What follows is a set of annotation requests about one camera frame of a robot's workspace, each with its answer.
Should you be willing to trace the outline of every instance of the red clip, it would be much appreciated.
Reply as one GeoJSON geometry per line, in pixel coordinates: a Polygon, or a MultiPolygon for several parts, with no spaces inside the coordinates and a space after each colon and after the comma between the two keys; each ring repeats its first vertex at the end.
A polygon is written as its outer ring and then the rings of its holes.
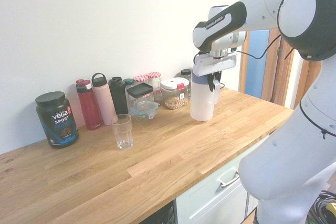
{"type": "Polygon", "coordinates": [[[178,89],[178,90],[182,90],[182,89],[184,89],[184,83],[178,84],[178,85],[177,85],[177,89],[178,89]]]}

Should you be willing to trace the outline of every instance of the white drawer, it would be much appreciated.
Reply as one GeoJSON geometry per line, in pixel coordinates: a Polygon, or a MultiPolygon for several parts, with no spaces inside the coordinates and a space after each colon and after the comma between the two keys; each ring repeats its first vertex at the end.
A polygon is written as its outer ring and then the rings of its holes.
{"type": "Polygon", "coordinates": [[[190,188],[176,198],[176,212],[178,224],[192,224],[201,216],[221,202],[237,187],[241,187],[238,167],[240,160],[258,147],[267,137],[244,151],[223,167],[206,177],[204,180],[190,188]]]}

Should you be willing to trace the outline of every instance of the product label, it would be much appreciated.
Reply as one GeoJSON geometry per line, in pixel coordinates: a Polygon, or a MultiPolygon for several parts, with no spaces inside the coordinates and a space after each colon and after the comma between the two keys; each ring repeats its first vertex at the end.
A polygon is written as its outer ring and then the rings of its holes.
{"type": "Polygon", "coordinates": [[[66,144],[78,136],[70,106],[67,106],[66,110],[56,111],[53,114],[41,113],[39,117],[47,139],[52,145],[66,144]]]}

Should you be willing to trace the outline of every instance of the red lid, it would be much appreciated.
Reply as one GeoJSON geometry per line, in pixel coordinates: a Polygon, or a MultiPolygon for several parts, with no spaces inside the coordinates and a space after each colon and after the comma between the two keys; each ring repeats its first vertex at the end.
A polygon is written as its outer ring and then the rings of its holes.
{"type": "Polygon", "coordinates": [[[148,76],[136,76],[133,78],[134,81],[141,82],[141,81],[147,81],[148,76]]]}
{"type": "Polygon", "coordinates": [[[154,90],[154,94],[162,93],[162,89],[154,90]]]}
{"type": "Polygon", "coordinates": [[[76,83],[78,84],[78,86],[83,87],[83,86],[86,86],[86,85],[90,84],[91,81],[90,80],[79,79],[79,80],[76,81],[76,83]]]}
{"type": "Polygon", "coordinates": [[[159,72],[151,72],[151,73],[148,73],[147,76],[149,78],[157,78],[157,77],[160,77],[161,74],[159,72]]]}

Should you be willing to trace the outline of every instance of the black cable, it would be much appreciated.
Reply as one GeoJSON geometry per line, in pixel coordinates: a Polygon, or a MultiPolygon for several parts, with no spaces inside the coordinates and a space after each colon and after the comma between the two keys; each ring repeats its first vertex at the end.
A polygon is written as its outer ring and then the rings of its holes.
{"type": "Polygon", "coordinates": [[[335,216],[326,210],[326,206],[329,203],[336,203],[336,194],[323,190],[309,210],[307,216],[308,224],[336,223],[335,216]]]}
{"type": "Polygon", "coordinates": [[[248,54],[248,53],[246,53],[246,52],[241,52],[241,51],[236,51],[236,52],[240,52],[240,53],[242,53],[242,54],[245,54],[245,55],[249,55],[249,56],[251,56],[251,57],[253,57],[253,58],[255,58],[256,60],[260,60],[264,55],[265,55],[265,53],[267,52],[267,50],[270,48],[270,46],[279,38],[281,36],[281,34],[279,35],[279,36],[277,36],[269,45],[268,45],[268,47],[265,49],[265,51],[264,51],[264,53],[262,54],[262,56],[260,56],[259,58],[257,58],[257,57],[255,57],[255,56],[253,56],[253,55],[250,55],[250,54],[248,54]]]}
{"type": "Polygon", "coordinates": [[[293,52],[293,50],[294,50],[294,48],[292,48],[290,51],[289,51],[289,53],[286,55],[286,57],[285,57],[285,59],[284,60],[286,60],[287,59],[287,57],[293,52]]]}

